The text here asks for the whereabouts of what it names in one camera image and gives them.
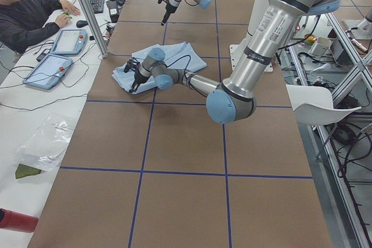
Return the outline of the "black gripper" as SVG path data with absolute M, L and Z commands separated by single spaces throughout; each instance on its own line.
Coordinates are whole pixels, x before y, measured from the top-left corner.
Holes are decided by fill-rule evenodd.
M 170 17 L 171 14 L 175 13 L 177 10 L 177 6 L 172 5 L 171 3 L 166 4 L 166 13 L 163 16 L 161 21 L 161 25 L 165 25 Z
M 131 86 L 129 93 L 134 94 L 138 90 L 141 84 L 144 84 L 148 81 L 147 76 L 143 76 L 142 74 L 135 74 L 135 83 Z

